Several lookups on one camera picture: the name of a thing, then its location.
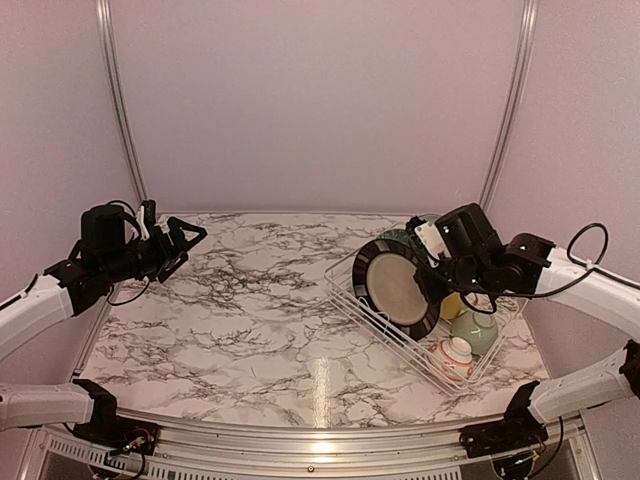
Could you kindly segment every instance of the wire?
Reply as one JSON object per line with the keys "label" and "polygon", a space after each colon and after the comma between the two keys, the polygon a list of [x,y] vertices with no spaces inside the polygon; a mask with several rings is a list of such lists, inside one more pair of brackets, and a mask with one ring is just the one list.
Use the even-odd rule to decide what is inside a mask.
{"label": "wire", "polygon": [[144,473],[144,469],[147,466],[147,457],[145,456],[145,454],[142,453],[140,450],[138,450],[138,453],[142,457],[142,465],[140,465],[140,470],[138,470],[138,473],[136,473],[133,477],[129,478],[129,480],[138,480],[138,478],[140,478]]}
{"label": "wire", "polygon": [[[573,246],[575,245],[576,241],[582,236],[584,235],[587,231],[591,230],[592,228],[600,228],[603,233],[604,233],[604,242],[602,244],[602,248],[600,249],[600,253],[598,254],[598,258],[597,260],[594,262],[594,264],[599,264],[602,259],[604,258],[605,254],[607,253],[607,249],[609,248],[609,232],[607,230],[607,227],[605,227],[603,224],[601,223],[591,223],[585,227],[583,227],[582,229],[580,229],[580,231],[578,231],[578,233],[576,233],[573,238],[571,239],[571,241],[569,242],[569,247],[567,249],[567,257],[571,260],[573,258],[573,260],[571,260],[573,263],[576,263],[576,261],[578,261],[575,257],[573,256],[569,256],[571,255],[571,249],[573,248]],[[421,259],[420,257],[418,257],[418,260],[420,262],[422,262],[423,264],[426,264],[425,261],[423,259]],[[599,269],[597,269],[597,267],[593,267],[590,268],[589,270],[587,270],[583,275],[581,275],[580,277],[576,278],[575,280],[572,280],[568,283],[566,283],[565,285],[558,287],[554,290],[549,290],[548,292],[544,292],[544,293],[512,293],[512,292],[490,292],[490,291],[486,291],[483,289],[479,289],[479,288],[469,288],[469,287],[463,287],[460,284],[458,284],[457,282],[452,281],[451,278],[447,278],[444,275],[442,275],[441,273],[435,271],[433,268],[430,268],[430,265],[427,265],[429,268],[426,269],[427,273],[429,275],[434,276],[435,278],[446,282],[447,285],[449,286],[449,288],[455,292],[459,292],[463,295],[468,295],[469,293],[476,293],[476,294],[481,294],[481,295],[488,295],[489,297],[494,296],[494,297],[509,297],[509,298],[548,298],[548,297],[553,297],[554,295],[558,295],[559,293],[562,293],[568,289],[570,289],[571,287],[577,285],[578,283],[582,282],[583,280],[585,280],[587,277],[589,277],[589,275],[592,275],[594,272],[598,271]],[[482,312],[481,310],[476,309],[475,307],[471,306],[468,303],[465,303],[465,305],[467,305],[469,308],[471,308],[472,310],[475,310],[477,312],[481,312],[481,313],[490,313],[490,312]]]}
{"label": "wire", "polygon": [[[609,232],[607,231],[607,227],[605,227],[603,224],[601,223],[590,223],[589,225],[586,225],[585,227],[582,228],[582,230],[580,230],[578,232],[578,234],[576,235],[578,238],[588,232],[589,230],[592,230],[594,228],[599,228],[600,230],[603,231],[604,235],[605,235],[605,242],[609,243]],[[625,285],[629,288],[633,288],[635,290],[640,290],[640,284],[632,282],[630,280],[626,280],[624,278],[620,278],[617,275],[613,275],[612,273],[607,272],[606,270],[603,270],[602,268],[598,267],[598,264],[600,263],[599,261],[596,261],[595,264],[590,267],[589,265],[587,265],[586,262],[583,262],[582,260],[575,258],[572,254],[571,254],[571,248],[573,247],[573,244],[575,243],[575,241],[577,240],[576,237],[574,237],[573,240],[571,240],[571,242],[569,243],[569,248],[567,248],[567,257],[569,258],[569,260],[571,260],[571,263],[574,263],[576,265],[580,265],[581,267],[584,268],[591,268],[593,270],[596,271],[596,273],[598,273],[599,275],[602,275],[603,277],[607,277],[610,280],[613,280],[614,282],[618,282],[622,285]]]}
{"label": "wire", "polygon": [[29,285],[27,285],[27,288],[24,289],[24,295],[26,295],[27,293],[29,293],[31,290],[33,290],[33,287],[36,286],[36,282],[38,281],[38,274],[36,273],[33,278],[31,279],[31,281],[29,282]]}
{"label": "wire", "polygon": [[536,470],[534,473],[529,475],[529,480],[531,480],[532,478],[535,478],[538,475],[540,475],[540,473],[542,473],[542,471],[545,468],[547,468],[549,465],[551,465],[551,462],[553,462],[553,460],[558,456],[558,453],[560,452],[560,449],[562,448],[562,442],[564,440],[564,422],[562,421],[562,417],[559,417],[558,420],[560,421],[560,439],[558,440],[558,446],[554,450],[554,452],[551,455],[551,457],[549,457],[549,460],[547,460],[547,463],[545,463],[538,470]]}
{"label": "wire", "polygon": [[38,274],[36,273],[33,276],[33,278],[31,279],[31,281],[29,282],[29,285],[27,285],[27,288],[25,288],[22,293],[19,293],[19,294],[15,295],[15,296],[11,297],[9,300],[7,300],[3,304],[1,304],[0,305],[0,310],[4,310],[8,306],[13,305],[14,303],[16,303],[21,298],[24,298],[31,290],[33,290],[33,287],[35,287],[37,281],[38,281]]}
{"label": "wire", "polygon": [[149,280],[147,278],[147,284],[144,286],[144,288],[137,293],[136,295],[134,295],[133,297],[125,300],[124,302],[112,302],[111,301],[111,297],[113,296],[113,285],[111,286],[111,291],[109,293],[109,296],[107,297],[107,303],[109,305],[111,305],[112,307],[121,307],[122,305],[126,305],[127,303],[131,303],[136,301],[137,299],[139,299],[142,295],[144,295],[144,293],[147,291],[147,289],[149,288],[149,285],[151,285],[151,280]]}
{"label": "wire", "polygon": [[125,202],[124,200],[111,200],[110,202],[107,202],[107,205],[123,205],[129,209],[131,215],[133,215],[134,217],[136,216],[136,211],[133,209],[131,204]]}

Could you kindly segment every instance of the purple backdrop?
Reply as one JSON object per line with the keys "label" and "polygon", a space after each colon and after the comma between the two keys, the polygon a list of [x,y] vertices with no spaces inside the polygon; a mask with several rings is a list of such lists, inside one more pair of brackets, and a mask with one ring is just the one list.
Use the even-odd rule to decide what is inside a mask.
{"label": "purple backdrop", "polygon": [[[604,266],[640,280],[640,2],[540,4],[524,99],[490,210],[502,236],[531,231],[567,245],[592,221],[611,233]],[[600,239],[586,239],[594,258]],[[551,373],[624,345],[616,330],[545,301],[527,318]],[[640,402],[585,413],[603,478],[636,479]]]}
{"label": "purple backdrop", "polygon": [[114,2],[127,108],[172,211],[475,200],[522,2]]}
{"label": "purple backdrop", "polygon": [[[98,39],[95,2],[0,4],[0,299],[68,255],[85,209],[133,200]],[[93,318],[25,345],[0,364],[0,381],[68,381]],[[14,478],[26,435],[0,434],[0,478]]]}

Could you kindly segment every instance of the wire dish rack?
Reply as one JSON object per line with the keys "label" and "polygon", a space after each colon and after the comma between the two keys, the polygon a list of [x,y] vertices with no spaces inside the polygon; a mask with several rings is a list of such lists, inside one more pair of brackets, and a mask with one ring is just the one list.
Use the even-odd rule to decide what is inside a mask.
{"label": "wire dish rack", "polygon": [[[506,297],[498,299],[498,311],[494,314],[500,329],[498,338],[485,355],[474,355],[473,373],[466,378],[429,351],[429,347],[451,336],[451,322],[440,319],[425,338],[416,342],[389,323],[388,316],[384,312],[376,312],[363,298],[355,297],[351,270],[357,253],[358,250],[353,251],[326,270],[324,277],[329,301],[347,318],[360,325],[368,334],[447,395],[454,397],[473,394],[473,385],[478,383],[487,372],[487,368],[504,344],[510,323],[522,312],[526,300]],[[479,304],[478,308],[488,309],[489,306]]]}

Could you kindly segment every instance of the marble table surface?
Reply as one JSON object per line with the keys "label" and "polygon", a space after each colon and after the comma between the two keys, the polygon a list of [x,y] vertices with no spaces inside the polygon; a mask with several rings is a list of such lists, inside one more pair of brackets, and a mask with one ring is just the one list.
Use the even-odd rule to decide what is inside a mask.
{"label": "marble table surface", "polygon": [[547,378],[521,315],[473,395],[449,397],[326,301],[327,267],[404,218],[181,218],[209,235],[165,284],[111,310],[83,373],[121,407],[233,424],[411,425],[500,413],[519,385]]}

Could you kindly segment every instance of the plate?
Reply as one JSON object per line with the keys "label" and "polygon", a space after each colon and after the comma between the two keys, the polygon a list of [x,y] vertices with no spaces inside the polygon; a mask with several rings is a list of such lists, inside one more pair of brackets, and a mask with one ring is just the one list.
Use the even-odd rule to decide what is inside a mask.
{"label": "plate", "polygon": [[353,263],[353,291],[372,310],[413,340],[425,337],[438,321],[439,307],[431,307],[413,279],[419,263],[411,247],[397,240],[377,238],[363,246]]}

